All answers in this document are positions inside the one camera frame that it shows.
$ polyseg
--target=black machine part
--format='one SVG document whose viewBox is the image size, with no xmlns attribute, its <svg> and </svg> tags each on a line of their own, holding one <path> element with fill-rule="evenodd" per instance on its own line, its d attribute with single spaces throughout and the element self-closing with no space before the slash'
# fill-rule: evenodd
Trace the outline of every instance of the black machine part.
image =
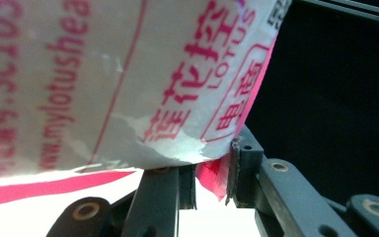
<svg viewBox="0 0 379 237">
<path fill-rule="evenodd" d="M 292 164 L 267 159 L 246 127 L 237 142 L 229 195 L 237 207 L 256 209 L 262 236 L 379 236 L 379 197 L 354 196 L 346 207 L 329 201 Z M 179 210 L 195 208 L 194 179 L 191 166 L 145 171 L 137 191 L 111 205 L 100 197 L 70 204 L 47 237 L 178 236 Z"/>
</svg>

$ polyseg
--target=plastic bag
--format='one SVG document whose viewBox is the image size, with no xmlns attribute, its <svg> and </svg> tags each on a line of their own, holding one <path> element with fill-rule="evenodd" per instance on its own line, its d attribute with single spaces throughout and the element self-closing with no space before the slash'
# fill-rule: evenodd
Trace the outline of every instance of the plastic bag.
<svg viewBox="0 0 379 237">
<path fill-rule="evenodd" d="M 288 5 L 0 1 L 0 185 L 222 157 Z"/>
</svg>

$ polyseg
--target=metal screw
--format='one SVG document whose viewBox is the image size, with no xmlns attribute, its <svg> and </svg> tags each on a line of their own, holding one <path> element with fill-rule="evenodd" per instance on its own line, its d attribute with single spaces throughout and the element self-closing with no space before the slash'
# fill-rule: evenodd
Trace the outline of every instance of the metal screw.
<svg viewBox="0 0 379 237">
<path fill-rule="evenodd" d="M 371 214 L 379 217 L 379 202 L 370 199 L 365 199 L 362 206 Z"/>
<path fill-rule="evenodd" d="M 76 220 L 87 220 L 94 217 L 100 211 L 100 205 L 96 202 L 86 202 L 76 206 L 72 216 Z"/>
</svg>

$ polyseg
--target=screw hole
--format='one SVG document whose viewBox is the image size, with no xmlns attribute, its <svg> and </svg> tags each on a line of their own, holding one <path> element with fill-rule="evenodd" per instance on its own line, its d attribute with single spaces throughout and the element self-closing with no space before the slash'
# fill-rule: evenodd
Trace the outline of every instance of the screw hole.
<svg viewBox="0 0 379 237">
<path fill-rule="evenodd" d="M 325 237 L 338 237 L 337 231 L 335 231 L 333 228 L 329 227 L 328 225 L 321 225 L 319 227 L 319 233 L 321 233 Z"/>
<path fill-rule="evenodd" d="M 288 166 L 283 164 L 283 163 L 279 163 L 279 162 L 273 162 L 270 164 L 270 167 L 277 171 L 277 172 L 286 172 L 288 171 Z"/>
<path fill-rule="evenodd" d="M 87 220 L 94 217 L 98 211 L 100 211 L 100 206 L 96 202 L 86 202 L 76 206 L 72 216 L 76 220 Z"/>
</svg>

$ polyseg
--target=red stripe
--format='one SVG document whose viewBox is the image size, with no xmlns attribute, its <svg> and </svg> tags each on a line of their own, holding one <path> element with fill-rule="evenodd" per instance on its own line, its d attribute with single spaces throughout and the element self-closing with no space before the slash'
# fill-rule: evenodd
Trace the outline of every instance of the red stripe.
<svg viewBox="0 0 379 237">
<path fill-rule="evenodd" d="M 0 187 L 0 204 L 22 198 L 60 195 L 80 191 L 119 180 L 132 173 L 112 171 L 59 181 Z"/>
</svg>

